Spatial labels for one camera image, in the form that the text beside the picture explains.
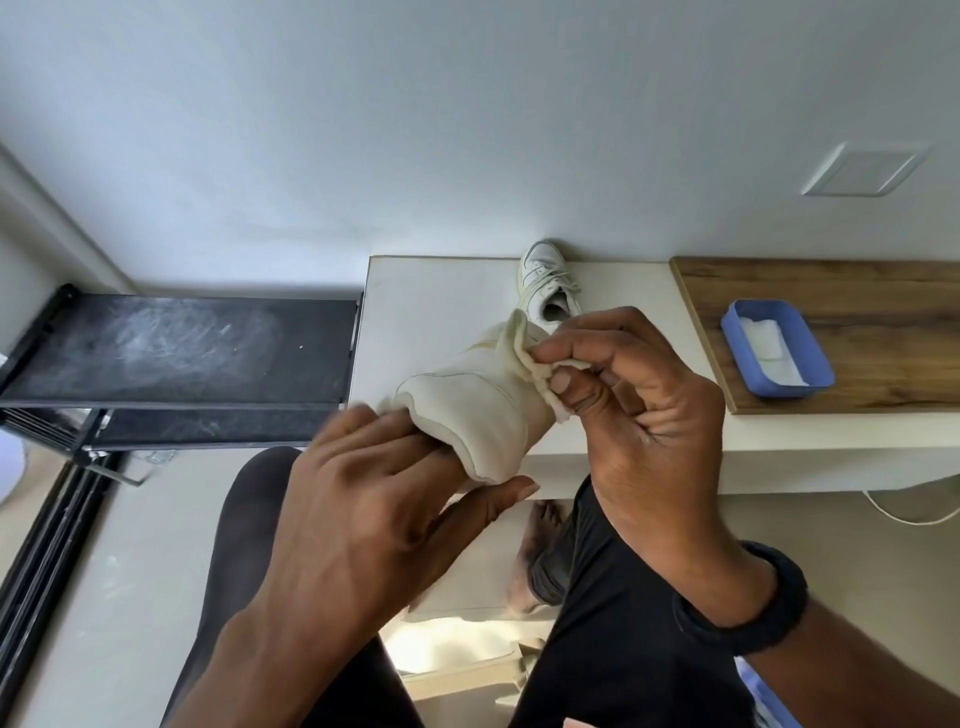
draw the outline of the white shoe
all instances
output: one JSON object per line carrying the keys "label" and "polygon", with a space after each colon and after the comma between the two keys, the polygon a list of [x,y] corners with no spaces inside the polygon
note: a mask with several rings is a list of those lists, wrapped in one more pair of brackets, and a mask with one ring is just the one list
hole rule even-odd
{"label": "white shoe", "polygon": [[452,446],[471,480],[509,480],[554,422],[566,419],[547,385],[553,370],[587,366],[535,362],[527,349],[546,335],[515,310],[446,366],[402,382],[388,406],[405,407],[418,429]]}
{"label": "white shoe", "polygon": [[580,315],[574,294],[580,289],[566,270],[564,257],[550,240],[541,240],[527,251],[516,270],[516,305],[527,318],[549,333],[564,321]]}

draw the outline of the forearm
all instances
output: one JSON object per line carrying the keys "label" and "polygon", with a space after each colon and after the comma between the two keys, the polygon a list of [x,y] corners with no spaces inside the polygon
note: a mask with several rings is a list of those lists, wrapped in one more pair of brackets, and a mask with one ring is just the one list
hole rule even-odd
{"label": "forearm", "polygon": [[[776,588],[766,562],[727,534],[662,571],[717,626],[756,617]],[[780,644],[747,660],[794,717],[820,726],[960,725],[960,698],[923,678],[814,599]]]}
{"label": "forearm", "polygon": [[747,660],[803,726],[960,725],[960,698],[813,599],[782,643]]}
{"label": "forearm", "polygon": [[348,659],[334,651],[306,659],[285,636],[269,634],[250,611],[233,617],[204,674],[169,728],[279,728],[300,725]]}

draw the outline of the shoelace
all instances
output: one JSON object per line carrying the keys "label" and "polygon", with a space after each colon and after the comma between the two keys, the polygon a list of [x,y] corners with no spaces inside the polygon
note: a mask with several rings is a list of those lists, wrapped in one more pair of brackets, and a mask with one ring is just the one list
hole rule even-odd
{"label": "shoelace", "polygon": [[551,280],[555,280],[562,290],[569,293],[580,291],[577,281],[570,276],[570,272],[565,268],[548,268],[544,263],[538,263],[534,270],[537,272],[537,276],[524,286],[518,308],[525,309],[534,294]]}

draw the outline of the wrist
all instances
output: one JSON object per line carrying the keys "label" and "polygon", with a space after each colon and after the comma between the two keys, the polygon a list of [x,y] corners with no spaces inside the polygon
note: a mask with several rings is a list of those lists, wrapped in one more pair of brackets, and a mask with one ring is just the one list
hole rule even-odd
{"label": "wrist", "polygon": [[300,725],[349,655],[278,629],[255,602],[228,621],[211,664],[233,671],[239,716],[263,715],[268,725]]}
{"label": "wrist", "polygon": [[650,566],[717,627],[756,618],[777,590],[776,570],[745,550],[726,528],[687,541]]}

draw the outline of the white paper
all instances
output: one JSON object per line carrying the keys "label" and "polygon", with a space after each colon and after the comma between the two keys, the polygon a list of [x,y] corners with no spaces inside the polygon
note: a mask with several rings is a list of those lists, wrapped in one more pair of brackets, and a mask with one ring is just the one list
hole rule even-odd
{"label": "white paper", "polygon": [[740,324],[747,334],[747,341],[760,364],[760,370],[768,379],[777,384],[809,386],[800,376],[800,370],[790,355],[780,324],[772,319],[753,321],[743,316],[740,317]]}

